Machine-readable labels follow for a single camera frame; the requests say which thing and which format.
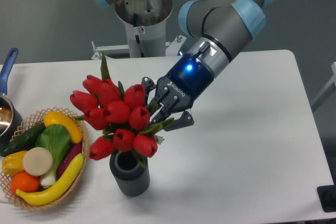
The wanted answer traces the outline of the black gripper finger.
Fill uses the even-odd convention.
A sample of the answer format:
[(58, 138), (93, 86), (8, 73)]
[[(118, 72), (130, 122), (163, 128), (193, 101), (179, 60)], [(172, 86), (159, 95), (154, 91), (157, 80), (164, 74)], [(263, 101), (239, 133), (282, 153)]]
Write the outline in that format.
[(179, 119), (169, 118), (170, 115), (170, 113), (163, 113), (162, 111), (159, 111), (151, 121), (151, 124), (161, 124), (163, 126), (163, 130), (165, 131), (177, 130), (194, 124), (194, 119), (189, 111), (182, 112)]
[(156, 80), (152, 80), (149, 77), (142, 78), (142, 84), (144, 85), (145, 100), (144, 105), (148, 105), (148, 98), (151, 91), (156, 90)]

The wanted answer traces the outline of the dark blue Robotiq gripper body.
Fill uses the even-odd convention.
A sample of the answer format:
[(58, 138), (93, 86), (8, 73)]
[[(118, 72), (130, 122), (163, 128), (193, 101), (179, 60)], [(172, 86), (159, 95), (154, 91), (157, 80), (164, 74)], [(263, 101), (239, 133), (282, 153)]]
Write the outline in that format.
[(197, 59), (200, 54), (185, 54), (160, 77), (153, 101), (169, 106), (170, 113), (190, 109), (194, 101), (213, 82), (213, 75)]

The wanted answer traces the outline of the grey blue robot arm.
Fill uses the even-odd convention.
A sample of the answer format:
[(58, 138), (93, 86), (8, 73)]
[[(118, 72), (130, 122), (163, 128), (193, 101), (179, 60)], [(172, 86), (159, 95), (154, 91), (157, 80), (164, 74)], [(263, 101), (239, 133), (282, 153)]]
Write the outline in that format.
[[(125, 25), (132, 58), (164, 56), (166, 20), (172, 0), (95, 0), (114, 5)], [(180, 29), (197, 42), (157, 82), (143, 78), (145, 92), (154, 91), (150, 130), (171, 131), (194, 123), (190, 108), (214, 79), (263, 29), (263, 12), (273, 0), (189, 1), (179, 12)]]

